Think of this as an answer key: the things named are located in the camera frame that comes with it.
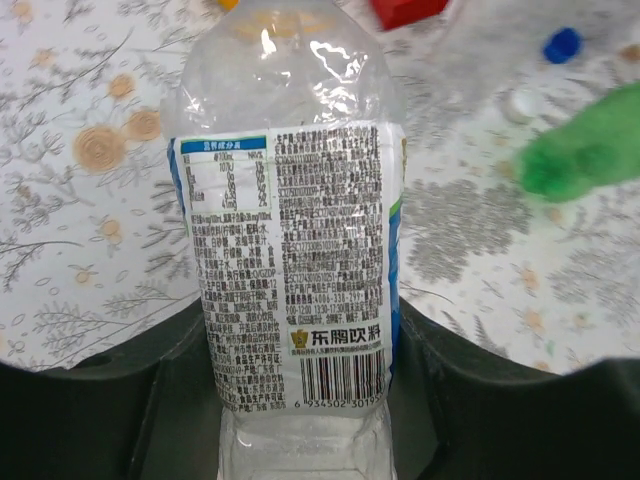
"blue header bar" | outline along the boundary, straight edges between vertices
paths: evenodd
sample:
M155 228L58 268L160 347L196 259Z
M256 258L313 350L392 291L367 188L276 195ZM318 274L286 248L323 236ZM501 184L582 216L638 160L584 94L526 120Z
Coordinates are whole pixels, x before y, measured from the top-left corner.
M186 140L180 146L182 155L202 152L228 152L232 150L265 150L267 137L240 138L237 140Z

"clear plastic bottle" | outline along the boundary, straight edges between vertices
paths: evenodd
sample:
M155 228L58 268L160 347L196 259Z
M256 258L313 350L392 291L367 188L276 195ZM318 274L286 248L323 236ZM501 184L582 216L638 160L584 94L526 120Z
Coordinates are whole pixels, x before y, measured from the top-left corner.
M398 207L406 164L406 140L400 127L404 115L405 105L377 43L331 0L241 0L198 40L179 88L164 102L163 121L165 134L171 139L172 173L194 240L214 370L227 407L220 439L223 480L395 477L386 394L391 380L392 339L399 328L395 283ZM312 138L316 141L316 132L317 142L311 145ZM276 142L275 147L265 147L266 158L258 150L245 151L254 148L257 145L254 141L262 138L267 145ZM297 152L298 144L301 155L296 156L292 152ZM314 157L316 145L318 155ZM275 148L275 155L269 148ZM315 170L309 167L310 175L301 177L295 172L306 166L294 163L295 158L302 158L302 153L308 158L322 156L324 166L309 163L307 166ZM362 172L358 170L358 158ZM210 164L203 167L207 159ZM256 161L247 162L245 167L238 159ZM371 168L377 168L380 177L359 180L360 173L363 177L365 173L369 175L371 172L366 169ZM239 246L246 244L246 240L241 236L234 240L232 234L241 230L224 230L226 220L236 218L242 223L245 217L225 216L224 212L236 215L245 211L243 202L251 203L249 197L265 191L264 184L256 187L256 178L260 184L265 169L270 176L267 181L272 182L268 185L270 190L266 189L267 200L279 201L280 207L265 210L267 213L256 216L254 223L258 225L273 215L272 223L265 220L265 231L268 248L275 255L264 257L263 266L267 267L269 262L269 266L274 266L275 276L268 283L277 288L265 290L271 303L252 297L253 300L238 308L241 301L233 297L235 303L221 307L220 302L229 300L225 297L229 290L235 288L245 293L242 272L238 274L234 265L236 260L253 258L256 251L251 246L251 236L249 246ZM291 174L289 180L280 178L285 170ZM315 180L309 180L314 172ZM284 184L285 180L293 184L311 182L313 187L307 188L315 194L308 196L309 205L316 202L322 207L324 202L326 211L333 208L335 212L339 207L332 207L332 202L337 205L347 196L355 198L369 188L372 192L379 190L380 198L373 203L356 206L345 203L347 210L341 211L348 213L331 223L333 230L316 230L313 234L337 235L334 243L342 247L336 255L348 257L347 260L326 260L333 254L329 252L324 267L319 260L292 269L296 260L292 260L291 250L299 247L292 247L293 230L286 233L288 227L283 225L306 224L314 218L318 222L320 210L293 210L293 218L287 217L282 206L286 195L280 193L280 182ZM343 200L331 196L336 191L344 193L340 197ZM307 199L295 201L304 203ZM380 215L378 207L384 207L385 212L388 209L389 216ZM213 216L212 210L222 213ZM379 225L365 225L367 218ZM213 230L217 222L224 224L227 240L207 236L220 232ZM329 218L322 219L324 226L329 222L332 222ZM250 225L238 228L245 228L242 234L255 231ZM230 260L232 244L238 250L231 252L234 258ZM298 257L320 258L320 254L299 252ZM349 270L356 271L355 277ZM302 285L299 281L287 281L288 271L312 272L314 278L329 281ZM375 277L373 283L367 283L367 276ZM246 280L249 290L267 285L264 279L252 281ZM299 295L302 287L308 290ZM289 305L288 293L294 290L298 295L297 298L291 295L291 302L298 305ZM308 304L300 305L301 298ZM256 317L244 312L253 309L256 302L261 304L258 315L273 310L276 329L280 330L280 345L276 347L280 353L279 356L277 351L270 353L271 364L268 359L266 365L262 364L270 347L256 348L251 344L251 335L256 335L254 339L265 338L259 337L263 335L259 332L272 328L261 326L261 330L256 330L257 327L247 326ZM243 313L234 316L234 311ZM244 337L231 340L232 333L242 335L242 332ZM238 338L248 343L237 345ZM333 351L333 346L343 350ZM338 351L347 353L340 356L335 353ZM327 352L326 356L321 356L322 352ZM258 375L259 384L246 376L234 380L234 372ZM279 378L284 387L268 384L274 378L270 373L274 372L282 374Z

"blue bottle cap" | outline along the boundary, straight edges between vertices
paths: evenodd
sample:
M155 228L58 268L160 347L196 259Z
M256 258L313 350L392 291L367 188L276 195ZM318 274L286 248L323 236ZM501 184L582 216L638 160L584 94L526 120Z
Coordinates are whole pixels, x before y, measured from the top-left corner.
M582 50L582 36L573 28L556 32L542 51L551 63L567 63Z

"plastic bottle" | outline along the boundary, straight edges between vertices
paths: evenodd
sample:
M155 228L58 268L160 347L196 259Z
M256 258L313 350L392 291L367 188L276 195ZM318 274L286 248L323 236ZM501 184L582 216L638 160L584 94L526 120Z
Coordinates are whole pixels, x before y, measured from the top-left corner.
M223 480L395 477L404 113L378 45L330 0L241 0L164 103Z

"barcode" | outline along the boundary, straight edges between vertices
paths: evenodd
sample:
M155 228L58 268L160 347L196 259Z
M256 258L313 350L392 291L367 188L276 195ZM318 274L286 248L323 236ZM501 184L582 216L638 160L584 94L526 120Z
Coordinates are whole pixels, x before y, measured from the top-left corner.
M384 392L384 350L364 355L300 360L302 396L313 401L366 400Z

